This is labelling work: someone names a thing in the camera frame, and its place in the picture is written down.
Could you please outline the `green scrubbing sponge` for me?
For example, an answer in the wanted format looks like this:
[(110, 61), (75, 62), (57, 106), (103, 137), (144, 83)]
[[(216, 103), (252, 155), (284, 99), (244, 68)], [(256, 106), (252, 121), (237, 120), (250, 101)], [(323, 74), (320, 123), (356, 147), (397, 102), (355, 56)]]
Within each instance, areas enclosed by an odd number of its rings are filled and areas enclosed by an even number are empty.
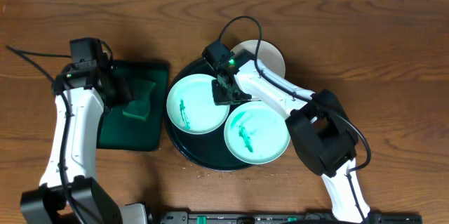
[(130, 82), (133, 99), (122, 110), (122, 115), (146, 121), (151, 111), (151, 96), (156, 83), (148, 79), (134, 78)]

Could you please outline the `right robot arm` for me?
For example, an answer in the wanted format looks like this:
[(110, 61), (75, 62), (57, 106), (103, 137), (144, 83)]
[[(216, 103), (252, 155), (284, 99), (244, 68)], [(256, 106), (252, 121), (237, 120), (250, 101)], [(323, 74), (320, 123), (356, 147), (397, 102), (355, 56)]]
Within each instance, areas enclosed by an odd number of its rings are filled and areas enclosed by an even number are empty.
[(300, 88), (272, 72), (257, 53), (231, 52), (226, 46), (205, 49), (203, 58), (214, 71), (213, 98), (217, 105), (231, 105), (251, 98), (262, 101), (285, 119), (297, 156), (322, 177), (334, 217), (347, 223), (367, 223), (370, 207), (365, 202), (356, 171), (357, 143), (368, 147), (337, 97)]

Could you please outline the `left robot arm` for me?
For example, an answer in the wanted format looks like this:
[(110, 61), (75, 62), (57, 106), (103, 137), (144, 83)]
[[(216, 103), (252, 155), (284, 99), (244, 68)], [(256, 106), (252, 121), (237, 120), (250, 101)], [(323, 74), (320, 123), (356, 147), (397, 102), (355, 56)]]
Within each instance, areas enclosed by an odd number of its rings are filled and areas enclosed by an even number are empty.
[(80, 223), (146, 223), (145, 206), (118, 206), (97, 182), (95, 154), (109, 68), (78, 62), (53, 80), (57, 123), (51, 156), (39, 188), (22, 194), (28, 223), (59, 223), (71, 206)]

